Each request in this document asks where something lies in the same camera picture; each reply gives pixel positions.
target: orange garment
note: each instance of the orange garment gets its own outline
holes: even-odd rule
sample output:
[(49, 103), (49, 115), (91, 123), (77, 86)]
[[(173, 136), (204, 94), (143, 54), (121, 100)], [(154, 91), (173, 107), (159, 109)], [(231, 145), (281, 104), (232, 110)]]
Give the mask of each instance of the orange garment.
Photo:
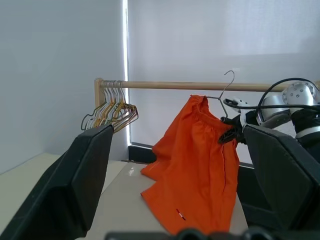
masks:
[(218, 139), (230, 127), (209, 112), (205, 96), (192, 95), (153, 147), (156, 161), (141, 173), (156, 183), (141, 195), (171, 234), (229, 231), (239, 159), (235, 140)]

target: white wall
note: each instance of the white wall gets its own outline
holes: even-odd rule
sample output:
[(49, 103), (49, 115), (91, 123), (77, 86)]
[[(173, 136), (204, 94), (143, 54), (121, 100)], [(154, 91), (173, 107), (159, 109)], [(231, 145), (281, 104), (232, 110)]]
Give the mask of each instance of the white wall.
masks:
[[(122, 1), (0, 2), (0, 173), (62, 154), (94, 109), (94, 79), (124, 78)], [(110, 159), (127, 158), (126, 131)]]

